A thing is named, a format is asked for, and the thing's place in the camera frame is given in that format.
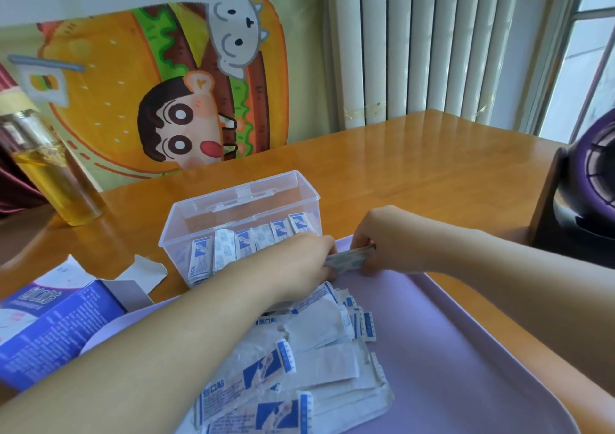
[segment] cartoon black hair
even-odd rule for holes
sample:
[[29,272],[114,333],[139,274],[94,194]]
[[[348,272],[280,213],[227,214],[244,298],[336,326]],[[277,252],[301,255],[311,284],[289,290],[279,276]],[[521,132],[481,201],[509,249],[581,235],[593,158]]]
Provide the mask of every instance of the cartoon black hair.
[[176,76],[158,83],[141,99],[139,113],[136,117],[136,127],[139,131],[143,152],[149,158],[158,162],[164,162],[167,159],[163,153],[156,150],[156,146],[162,141],[156,129],[165,126],[165,121],[157,116],[156,112],[165,103],[190,94],[193,94],[193,92],[184,83],[183,76]]

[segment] person's left hand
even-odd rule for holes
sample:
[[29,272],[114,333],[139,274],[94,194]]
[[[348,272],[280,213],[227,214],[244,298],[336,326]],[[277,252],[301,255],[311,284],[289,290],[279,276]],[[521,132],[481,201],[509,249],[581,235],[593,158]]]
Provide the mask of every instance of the person's left hand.
[[328,254],[336,252],[332,236],[300,233],[232,264],[270,284],[276,290],[275,302],[297,301],[335,277],[323,264]]

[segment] lavender plastic tray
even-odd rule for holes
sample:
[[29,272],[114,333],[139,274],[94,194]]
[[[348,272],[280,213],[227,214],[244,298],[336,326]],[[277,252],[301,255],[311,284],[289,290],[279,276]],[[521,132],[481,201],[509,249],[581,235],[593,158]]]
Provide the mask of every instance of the lavender plastic tray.
[[[337,243],[347,250],[350,238]],[[372,311],[378,341],[369,347],[396,396],[352,434],[579,433],[559,400],[427,275],[346,274],[335,286]],[[167,302],[107,324],[84,351]]]

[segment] fan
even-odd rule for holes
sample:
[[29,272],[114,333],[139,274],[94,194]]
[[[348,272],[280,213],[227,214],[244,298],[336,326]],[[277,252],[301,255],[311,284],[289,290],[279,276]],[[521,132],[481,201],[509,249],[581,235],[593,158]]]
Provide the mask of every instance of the fan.
[[[568,206],[555,199],[558,189]],[[615,269],[615,109],[555,153],[529,243]]]

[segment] forearm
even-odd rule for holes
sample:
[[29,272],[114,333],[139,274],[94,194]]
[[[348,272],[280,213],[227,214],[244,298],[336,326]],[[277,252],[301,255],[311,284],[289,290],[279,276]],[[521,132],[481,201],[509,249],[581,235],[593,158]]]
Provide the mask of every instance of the forearm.
[[459,229],[441,263],[615,394],[615,271]]
[[6,404],[0,431],[173,432],[273,304],[258,279],[230,265]]

